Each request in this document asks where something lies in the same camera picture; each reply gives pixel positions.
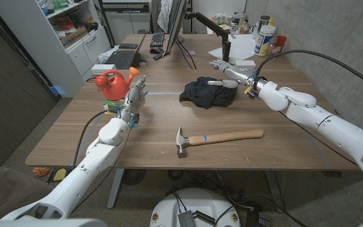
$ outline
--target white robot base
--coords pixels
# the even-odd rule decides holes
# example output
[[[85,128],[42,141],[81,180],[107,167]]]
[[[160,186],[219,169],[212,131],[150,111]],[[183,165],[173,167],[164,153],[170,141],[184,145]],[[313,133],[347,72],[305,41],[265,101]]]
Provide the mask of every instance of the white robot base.
[[[189,188],[181,189],[176,192],[180,200],[186,206],[187,211],[202,212],[215,220],[229,207],[232,206],[230,202],[222,196],[207,189]],[[183,204],[179,201],[180,210],[185,212]],[[178,215],[180,214],[178,208],[177,198],[170,194],[166,196],[161,202],[156,205],[152,212],[150,227],[169,227],[180,226]],[[240,220],[235,208],[231,208],[224,214],[217,223],[217,226],[230,226],[240,227]],[[196,227],[213,226],[199,218],[194,218]]]

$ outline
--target white bottle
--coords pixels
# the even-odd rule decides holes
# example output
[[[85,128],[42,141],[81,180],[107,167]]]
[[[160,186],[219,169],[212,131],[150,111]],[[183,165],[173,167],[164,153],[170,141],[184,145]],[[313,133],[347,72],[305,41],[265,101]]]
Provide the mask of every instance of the white bottle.
[[[258,30],[258,22],[256,22],[256,26],[253,27],[253,40],[256,40],[257,37],[257,30]]]
[[[242,28],[242,25],[243,25],[243,22],[245,22],[245,19],[246,19],[246,13],[243,12],[242,14],[240,14],[240,19],[239,19],[239,29]]]
[[[275,27],[271,25],[263,25],[258,34],[258,40],[256,41],[255,55],[265,56],[268,52],[268,46],[270,45],[272,36],[274,35]]]

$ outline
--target red watering can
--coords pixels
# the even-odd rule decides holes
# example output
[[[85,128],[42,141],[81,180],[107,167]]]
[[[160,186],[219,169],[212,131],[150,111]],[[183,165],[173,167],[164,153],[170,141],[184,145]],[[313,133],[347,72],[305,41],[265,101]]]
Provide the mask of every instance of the red watering can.
[[[103,92],[103,95],[108,100],[123,99],[127,92],[130,90],[130,84],[134,76],[139,75],[138,69],[130,67],[130,76],[127,80],[124,80],[123,74],[116,70],[107,70],[101,76],[96,77],[95,85],[97,85]],[[107,79],[106,75],[114,73],[116,76],[112,76]]]

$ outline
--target cabinet drawer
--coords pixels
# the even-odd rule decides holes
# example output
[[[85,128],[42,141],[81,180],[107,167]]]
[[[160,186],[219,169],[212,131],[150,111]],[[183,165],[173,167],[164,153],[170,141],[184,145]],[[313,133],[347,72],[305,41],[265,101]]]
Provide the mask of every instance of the cabinet drawer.
[[[109,47],[105,28],[101,26],[97,31],[92,31],[90,35],[83,37],[83,42],[77,44],[68,54],[79,75],[82,76],[98,60],[99,54]]]
[[[80,76],[82,76],[92,66],[91,62],[93,63],[92,59],[89,61],[88,55],[86,55],[86,53],[86,45],[84,49],[82,42],[68,52],[68,55],[74,63],[75,68],[78,70]]]
[[[93,33],[84,41],[85,49],[91,62],[98,60],[99,54],[104,53],[109,47],[108,38],[103,26]]]

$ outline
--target hammer head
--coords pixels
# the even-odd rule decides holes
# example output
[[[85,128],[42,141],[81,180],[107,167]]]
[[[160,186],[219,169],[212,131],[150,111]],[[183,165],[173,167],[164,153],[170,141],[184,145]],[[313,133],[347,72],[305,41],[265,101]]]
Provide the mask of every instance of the hammer head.
[[[188,138],[182,136],[182,127],[180,126],[176,136],[177,156],[185,158],[187,156],[185,147],[188,146]]]

